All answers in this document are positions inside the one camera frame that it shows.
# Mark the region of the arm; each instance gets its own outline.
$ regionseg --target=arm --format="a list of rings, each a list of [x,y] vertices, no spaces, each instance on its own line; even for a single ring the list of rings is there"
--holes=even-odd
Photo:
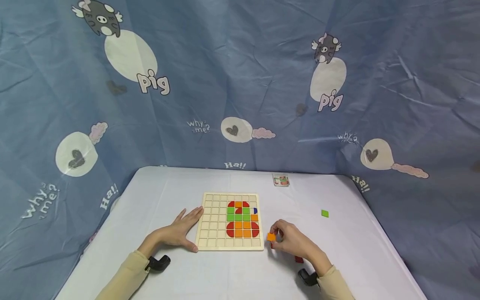
[[[272,242],[273,249],[304,257],[312,263],[326,300],[355,300],[340,271],[332,265],[326,253],[301,233],[295,225],[278,220],[270,228],[270,233],[279,233],[282,237],[281,242]]]
[[[147,257],[154,255],[161,244],[183,246],[192,252],[198,252],[197,246],[186,239],[186,234],[202,216],[203,207],[197,207],[185,217],[186,210],[177,216],[169,226],[150,233],[135,252],[128,255],[119,270],[102,289],[96,300],[128,300],[138,290],[148,275],[145,271],[149,261]]]

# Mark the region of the small card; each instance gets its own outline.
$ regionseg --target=small card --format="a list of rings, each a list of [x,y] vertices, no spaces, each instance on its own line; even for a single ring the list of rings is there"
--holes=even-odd
[[[275,186],[288,187],[290,181],[288,180],[288,175],[286,173],[272,173],[273,184]]]

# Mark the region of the left hand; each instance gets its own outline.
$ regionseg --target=left hand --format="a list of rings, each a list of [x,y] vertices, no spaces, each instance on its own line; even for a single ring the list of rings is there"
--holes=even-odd
[[[186,235],[200,220],[200,217],[204,214],[204,208],[202,206],[197,207],[184,216],[186,211],[186,209],[183,209],[171,225],[150,233],[138,248],[138,251],[148,258],[160,244],[164,243],[171,246],[183,246],[189,251],[198,252],[198,247],[187,240]]]

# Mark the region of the pig cartoon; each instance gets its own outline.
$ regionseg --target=pig cartoon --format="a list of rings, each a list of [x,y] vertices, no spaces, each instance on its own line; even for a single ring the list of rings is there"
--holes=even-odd
[[[100,33],[106,36],[120,36],[120,23],[123,16],[108,4],[95,0],[85,0],[78,3],[80,8],[72,6],[72,12],[79,18],[84,18],[88,26],[98,36]]]
[[[335,52],[339,51],[341,47],[342,43],[339,43],[336,37],[325,33],[323,37],[318,39],[318,43],[315,40],[312,42],[312,49],[315,50],[315,61],[317,63],[329,63]]]

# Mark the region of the wooden puzzle board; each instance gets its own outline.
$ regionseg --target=wooden puzzle board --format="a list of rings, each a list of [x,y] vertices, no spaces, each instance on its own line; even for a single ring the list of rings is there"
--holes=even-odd
[[[206,192],[198,223],[199,251],[262,251],[258,194]]]

